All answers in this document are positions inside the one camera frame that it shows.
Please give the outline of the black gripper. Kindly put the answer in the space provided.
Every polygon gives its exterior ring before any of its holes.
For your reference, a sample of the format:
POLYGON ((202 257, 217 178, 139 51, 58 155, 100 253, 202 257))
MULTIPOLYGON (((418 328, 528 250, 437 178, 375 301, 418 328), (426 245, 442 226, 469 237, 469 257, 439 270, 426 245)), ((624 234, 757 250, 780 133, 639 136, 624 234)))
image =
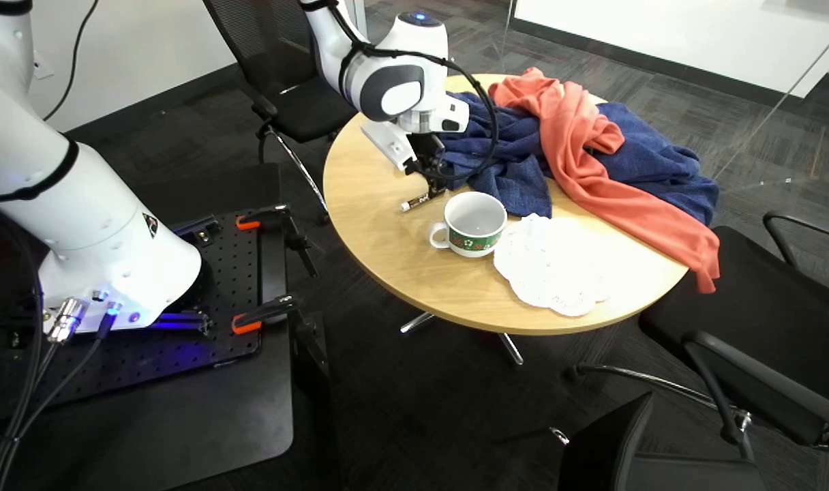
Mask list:
POLYGON ((453 188, 453 170, 442 162, 445 141, 437 133, 408 133, 412 159, 404 165, 407 174, 418 174, 427 182, 434 195, 453 188))

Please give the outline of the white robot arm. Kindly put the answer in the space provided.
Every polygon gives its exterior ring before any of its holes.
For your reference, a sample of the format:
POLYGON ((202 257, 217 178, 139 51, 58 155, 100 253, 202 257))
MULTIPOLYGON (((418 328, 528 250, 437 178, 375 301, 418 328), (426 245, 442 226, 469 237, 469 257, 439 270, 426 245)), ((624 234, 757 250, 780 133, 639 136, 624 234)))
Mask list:
MULTIPOLYGON (((382 40, 340 0, 294 0, 321 79, 360 114, 407 136, 459 133, 469 110, 445 92, 448 28, 407 12, 382 40)), ((39 310, 81 334, 141 331, 202 272, 202 253, 119 180, 90 145, 29 103, 32 0, 0 0, 0 212, 45 245, 39 310)))

